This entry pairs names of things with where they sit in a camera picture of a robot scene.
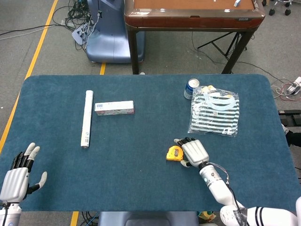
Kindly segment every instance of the power strip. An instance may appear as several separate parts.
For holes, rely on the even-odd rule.
[[[298,77],[295,81],[294,84],[292,84],[288,89],[287,93],[296,95],[300,91],[300,86],[301,86],[301,77]]]
[[[88,23],[86,23],[74,30],[74,32],[72,32],[72,37],[79,45],[83,45],[87,42],[90,33],[91,31],[88,28]]]

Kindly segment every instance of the table leg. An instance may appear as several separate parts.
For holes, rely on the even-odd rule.
[[[139,74],[136,31],[128,30],[127,31],[127,36],[128,36],[128,44],[129,44],[129,47],[130,47],[133,74]]]
[[[244,51],[245,47],[247,46],[249,40],[252,38],[254,32],[242,32],[242,36],[239,40],[238,45],[234,49],[229,61],[227,62],[222,74],[230,74],[232,68],[234,67],[235,63],[237,62],[238,58],[240,57],[241,53]]]

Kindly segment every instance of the wooden table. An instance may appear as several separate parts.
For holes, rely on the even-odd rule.
[[[222,73],[230,73],[265,18],[260,1],[125,0],[125,22],[133,74],[139,73],[136,33],[139,31],[239,32],[241,38]]]

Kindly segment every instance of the striped shirt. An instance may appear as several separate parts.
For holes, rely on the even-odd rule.
[[[197,88],[191,102],[189,133],[213,132],[235,136],[238,132],[239,98],[229,91]]]

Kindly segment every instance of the yellow floor line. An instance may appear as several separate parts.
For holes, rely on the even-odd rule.
[[[57,1],[58,1],[58,0],[54,0],[54,2],[53,2],[52,7],[51,7],[51,10],[50,10],[49,15],[48,15],[48,19],[47,19],[45,25],[49,25],[49,24],[50,24],[51,18],[52,18],[52,15],[53,15],[53,12],[54,12],[55,7],[56,7],[56,4],[57,4]],[[37,46],[37,48],[36,48],[36,51],[35,51],[35,53],[34,53],[34,55],[33,55],[32,62],[31,62],[31,64],[30,64],[30,66],[29,66],[29,69],[28,69],[28,71],[27,71],[27,74],[26,74],[25,79],[27,79],[27,78],[28,78],[29,76],[31,76],[31,74],[32,74],[34,65],[35,65],[35,63],[36,63],[36,61],[37,61],[38,55],[39,55],[40,50],[41,50],[41,47],[42,47],[42,45],[43,45],[43,42],[44,42],[44,39],[45,39],[47,30],[48,30],[48,28],[46,28],[46,29],[43,30],[43,33],[42,33],[42,35],[41,35],[41,38],[40,38],[40,41],[39,41],[38,46]],[[12,110],[11,113],[10,113],[8,122],[7,122],[7,124],[6,124],[6,126],[5,126],[5,129],[4,129],[4,131],[3,131],[3,134],[2,134],[2,136],[1,136],[1,140],[0,140],[0,154],[1,154],[1,152],[2,152],[2,149],[3,149],[4,143],[5,143],[5,141],[6,141],[6,138],[7,138],[7,136],[8,136],[8,132],[9,132],[9,128],[10,128],[11,122],[12,122],[12,120],[13,120],[13,118],[14,118],[14,114],[15,114],[15,111],[16,111],[17,103],[18,103],[18,100],[19,100],[19,94],[18,94],[18,97],[17,97],[16,102],[15,102],[15,104],[14,104],[13,110]]]
[[[102,66],[100,67],[100,72],[99,72],[100,75],[104,75],[105,65],[106,65],[106,63],[102,63]]]
[[[79,212],[78,211],[74,211],[72,213],[72,218],[71,218],[70,226],[76,226],[78,218],[79,218]]]
[[[52,15],[53,15],[53,12],[55,10],[55,7],[56,7],[56,4],[57,4],[58,0],[54,0],[53,4],[52,4],[52,7],[51,7],[51,10],[49,12],[49,15],[48,15],[48,19],[46,21],[46,25],[49,25],[50,22],[51,22],[51,18],[52,18]],[[48,31],[48,27],[46,29],[43,30],[43,33],[41,35],[41,38],[40,38],[40,41],[38,43],[38,46],[37,46],[37,49],[36,51],[34,52],[34,55],[33,55],[33,58],[32,58],[32,62],[29,66],[29,69],[27,71],[27,74],[26,74],[26,77],[25,79],[27,79],[29,76],[31,76],[32,74],[32,71],[33,71],[33,68],[34,68],[34,65],[36,64],[36,61],[37,61],[37,58],[38,58],[38,55],[40,53],[40,50],[42,48],[42,45],[43,45],[43,42],[44,42],[44,39],[45,39],[45,36],[46,36],[46,33]]]

